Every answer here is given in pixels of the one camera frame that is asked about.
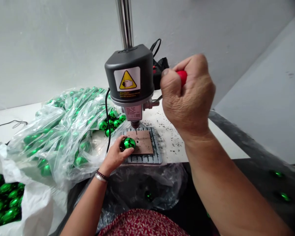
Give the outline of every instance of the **red handle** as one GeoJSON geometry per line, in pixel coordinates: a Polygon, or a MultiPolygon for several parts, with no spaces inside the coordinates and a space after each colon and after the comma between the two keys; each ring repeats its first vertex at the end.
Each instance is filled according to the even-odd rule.
{"type": "Polygon", "coordinates": [[[185,85],[187,80],[187,72],[185,70],[177,71],[177,74],[179,74],[181,78],[181,87],[185,85]]]}

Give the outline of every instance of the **fingernail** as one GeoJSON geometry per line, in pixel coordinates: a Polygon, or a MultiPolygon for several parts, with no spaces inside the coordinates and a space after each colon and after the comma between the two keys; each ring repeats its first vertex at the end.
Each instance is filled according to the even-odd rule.
{"type": "Polygon", "coordinates": [[[168,74],[168,72],[169,72],[169,69],[165,69],[165,70],[163,70],[163,72],[162,72],[162,76],[165,76],[165,75],[167,75],[167,74],[168,74]]]}

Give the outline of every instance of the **hand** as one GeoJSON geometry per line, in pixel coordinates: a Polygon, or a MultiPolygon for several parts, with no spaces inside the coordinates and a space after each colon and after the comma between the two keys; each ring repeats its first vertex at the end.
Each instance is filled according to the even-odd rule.
{"type": "Polygon", "coordinates": [[[115,143],[109,148],[106,158],[104,159],[99,172],[104,176],[110,176],[110,174],[117,169],[124,160],[133,153],[134,148],[128,148],[123,152],[120,150],[120,143],[125,139],[126,135],[119,136],[115,143]]]}
{"type": "Polygon", "coordinates": [[[164,113],[184,141],[202,138],[210,133],[207,119],[215,85],[209,75],[204,55],[194,55],[173,69],[165,69],[162,73],[161,89],[164,113]],[[176,73],[179,70],[187,72],[187,81],[183,87],[176,73]]]}

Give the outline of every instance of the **label sticker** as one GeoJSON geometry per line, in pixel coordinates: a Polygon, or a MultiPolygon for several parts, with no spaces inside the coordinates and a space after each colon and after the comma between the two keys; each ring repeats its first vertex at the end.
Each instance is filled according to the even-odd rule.
{"type": "Polygon", "coordinates": [[[129,121],[142,120],[141,105],[135,107],[126,107],[126,117],[129,121]]]}
{"type": "Polygon", "coordinates": [[[141,88],[140,67],[115,70],[114,76],[119,92],[134,91],[141,88]]]}

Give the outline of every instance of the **white wall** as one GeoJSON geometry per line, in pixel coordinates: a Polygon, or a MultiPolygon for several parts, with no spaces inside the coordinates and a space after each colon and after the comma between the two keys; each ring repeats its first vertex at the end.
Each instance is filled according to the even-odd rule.
{"type": "MultiPolygon", "coordinates": [[[[162,38],[171,66],[206,54],[214,104],[295,16],[293,0],[132,0],[134,43],[162,38]]],[[[108,86],[121,49],[115,0],[0,0],[0,109],[74,86],[108,86]]]]}
{"type": "Polygon", "coordinates": [[[295,18],[216,111],[270,152],[295,164],[295,18]]]}

